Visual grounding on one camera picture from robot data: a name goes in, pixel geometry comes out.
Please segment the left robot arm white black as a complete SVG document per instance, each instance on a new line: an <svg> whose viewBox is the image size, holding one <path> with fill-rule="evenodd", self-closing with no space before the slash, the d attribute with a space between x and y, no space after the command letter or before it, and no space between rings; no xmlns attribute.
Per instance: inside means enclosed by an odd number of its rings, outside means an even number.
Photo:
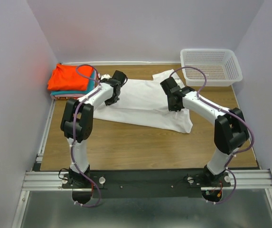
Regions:
<svg viewBox="0 0 272 228"><path fill-rule="evenodd" d="M60 129L69 143L71 164L62 178L66 185L77 188L93 186L87 158L87 140L93 130L94 111L101 104L112 105L119 101L121 88L127 76L116 70L112 77L102 78L98 86L78 99L68 99Z"/></svg>

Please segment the white t shirt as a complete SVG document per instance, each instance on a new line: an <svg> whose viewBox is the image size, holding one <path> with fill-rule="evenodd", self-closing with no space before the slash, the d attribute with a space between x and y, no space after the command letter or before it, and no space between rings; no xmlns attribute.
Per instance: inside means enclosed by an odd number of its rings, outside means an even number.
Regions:
<svg viewBox="0 0 272 228"><path fill-rule="evenodd" d="M120 100L110 106L100 105L94 111L94 118L190 133L193 124L189 110L170 112L160 85L173 71L154 74L152 80L128 79L121 88Z"/></svg>

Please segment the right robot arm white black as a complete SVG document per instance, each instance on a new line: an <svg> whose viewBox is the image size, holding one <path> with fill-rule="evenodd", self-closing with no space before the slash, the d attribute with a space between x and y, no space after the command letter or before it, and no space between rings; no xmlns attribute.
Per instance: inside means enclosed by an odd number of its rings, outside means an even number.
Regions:
<svg viewBox="0 0 272 228"><path fill-rule="evenodd" d="M169 111L179 112L186 108L214 126L215 152L204 166L203 172L194 180L206 186L215 185L225 172L233 153L249 139L242 111L239 108L228 109L212 103L191 87L181 88L172 77L163 80L160 85L167 97Z"/></svg>

